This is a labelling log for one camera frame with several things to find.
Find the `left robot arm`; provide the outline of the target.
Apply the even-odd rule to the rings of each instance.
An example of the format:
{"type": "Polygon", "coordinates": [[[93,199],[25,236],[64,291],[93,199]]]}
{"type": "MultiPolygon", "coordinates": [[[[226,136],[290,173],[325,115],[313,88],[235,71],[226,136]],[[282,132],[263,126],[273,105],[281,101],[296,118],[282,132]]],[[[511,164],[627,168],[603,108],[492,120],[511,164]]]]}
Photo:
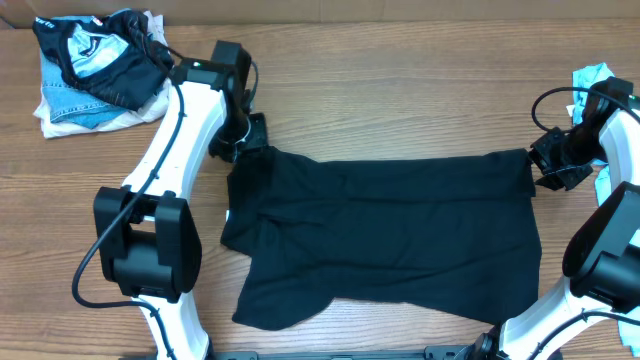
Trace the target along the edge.
{"type": "Polygon", "coordinates": [[[94,255],[106,280],[124,300],[115,307],[141,310],[156,359],[212,359],[193,289],[202,245],[189,207],[206,156],[227,163],[268,145],[266,120],[252,110],[246,87],[258,69],[235,42],[218,41],[210,59],[183,57],[169,72],[169,106],[148,150],[118,188],[103,187],[94,199],[98,239],[72,280],[77,303],[80,277],[94,255]]]}

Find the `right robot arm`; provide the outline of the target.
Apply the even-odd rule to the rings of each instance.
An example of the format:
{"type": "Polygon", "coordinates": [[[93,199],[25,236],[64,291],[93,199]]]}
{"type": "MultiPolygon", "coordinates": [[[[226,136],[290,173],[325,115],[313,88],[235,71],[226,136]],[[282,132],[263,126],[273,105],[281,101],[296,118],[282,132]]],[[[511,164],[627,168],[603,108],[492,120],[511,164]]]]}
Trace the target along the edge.
{"type": "Polygon", "coordinates": [[[639,305],[639,98],[632,83],[609,77],[586,88],[582,121],[553,128],[531,146],[539,185],[571,190],[608,164],[611,193],[570,240],[563,274],[520,315],[462,347],[458,359],[558,359],[561,347],[590,326],[633,324],[639,305]]]}

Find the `black t-shirt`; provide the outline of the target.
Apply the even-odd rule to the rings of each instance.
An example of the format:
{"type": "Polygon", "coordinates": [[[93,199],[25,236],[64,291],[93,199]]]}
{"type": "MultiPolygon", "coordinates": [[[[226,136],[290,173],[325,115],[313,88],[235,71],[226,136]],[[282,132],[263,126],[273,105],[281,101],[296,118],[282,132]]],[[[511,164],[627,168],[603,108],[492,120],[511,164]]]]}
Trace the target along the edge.
{"type": "Polygon", "coordinates": [[[541,241],[526,151],[317,162],[274,147],[227,179],[221,241],[250,270],[236,323],[282,330],[337,298],[490,324],[538,297],[541,241]]]}

